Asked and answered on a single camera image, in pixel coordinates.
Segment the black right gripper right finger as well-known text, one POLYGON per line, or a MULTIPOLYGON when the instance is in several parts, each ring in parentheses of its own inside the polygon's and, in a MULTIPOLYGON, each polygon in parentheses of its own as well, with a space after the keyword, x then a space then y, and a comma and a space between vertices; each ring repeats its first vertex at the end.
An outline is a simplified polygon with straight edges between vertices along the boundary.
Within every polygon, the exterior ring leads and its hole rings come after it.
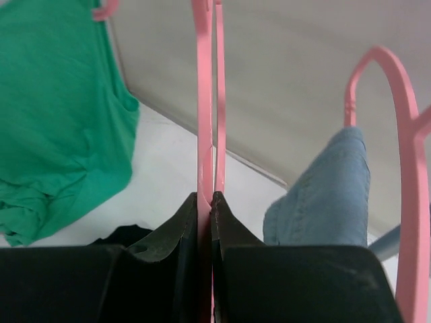
POLYGON ((211 204, 217 322, 400 322, 374 254, 357 246, 266 246, 232 213, 211 204))

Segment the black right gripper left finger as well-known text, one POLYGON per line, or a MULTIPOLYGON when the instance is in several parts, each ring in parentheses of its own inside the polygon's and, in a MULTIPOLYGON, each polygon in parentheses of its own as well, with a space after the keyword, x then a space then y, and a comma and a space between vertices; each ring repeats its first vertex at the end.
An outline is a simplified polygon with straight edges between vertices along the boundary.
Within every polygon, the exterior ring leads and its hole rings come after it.
POLYGON ((1 250, 2 322, 196 322, 197 196, 146 237, 1 250))

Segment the black t shirt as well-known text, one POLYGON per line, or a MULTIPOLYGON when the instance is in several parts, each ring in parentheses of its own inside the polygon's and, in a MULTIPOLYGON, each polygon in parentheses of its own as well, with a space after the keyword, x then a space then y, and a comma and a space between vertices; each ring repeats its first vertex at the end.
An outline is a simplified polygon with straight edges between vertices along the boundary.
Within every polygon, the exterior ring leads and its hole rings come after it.
POLYGON ((151 229, 138 225, 124 225, 116 228, 108 237, 95 240, 92 245, 116 244, 128 248, 150 233, 152 233, 151 229))

